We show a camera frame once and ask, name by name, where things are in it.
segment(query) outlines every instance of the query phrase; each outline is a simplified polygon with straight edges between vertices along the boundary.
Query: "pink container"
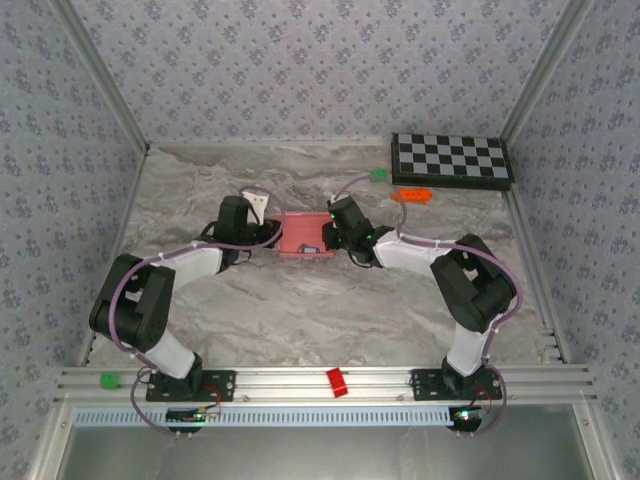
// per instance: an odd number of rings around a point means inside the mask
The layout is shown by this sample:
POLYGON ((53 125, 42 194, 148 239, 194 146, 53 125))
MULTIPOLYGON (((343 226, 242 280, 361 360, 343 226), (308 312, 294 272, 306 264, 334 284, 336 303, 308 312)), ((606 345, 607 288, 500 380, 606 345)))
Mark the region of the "pink container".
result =
POLYGON ((325 212, 287 212, 284 231, 278 242, 278 255, 282 258, 327 258, 335 250, 327 250, 322 241, 322 225, 332 222, 325 212))

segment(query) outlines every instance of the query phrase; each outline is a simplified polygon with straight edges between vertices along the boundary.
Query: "checkerboard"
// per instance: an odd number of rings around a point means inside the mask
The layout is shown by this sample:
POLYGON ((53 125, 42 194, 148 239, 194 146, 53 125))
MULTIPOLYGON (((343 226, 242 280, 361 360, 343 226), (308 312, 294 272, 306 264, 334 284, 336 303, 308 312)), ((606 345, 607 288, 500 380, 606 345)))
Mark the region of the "checkerboard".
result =
POLYGON ((509 190, 513 173, 498 138, 394 133, 395 185, 509 190))

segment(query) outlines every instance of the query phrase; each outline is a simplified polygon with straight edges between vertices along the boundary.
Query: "wall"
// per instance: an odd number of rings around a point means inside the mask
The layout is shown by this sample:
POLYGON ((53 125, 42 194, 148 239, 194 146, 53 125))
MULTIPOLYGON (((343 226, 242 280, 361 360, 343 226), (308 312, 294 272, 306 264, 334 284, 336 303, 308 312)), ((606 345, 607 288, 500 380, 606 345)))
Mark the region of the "wall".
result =
POLYGON ((137 155, 44 0, 0 5, 0 478, 72 365, 137 155))
POLYGON ((498 135, 564 0, 75 0, 150 141, 498 135))
POLYGON ((596 0, 512 158, 572 360, 640 478, 640 7, 596 0))

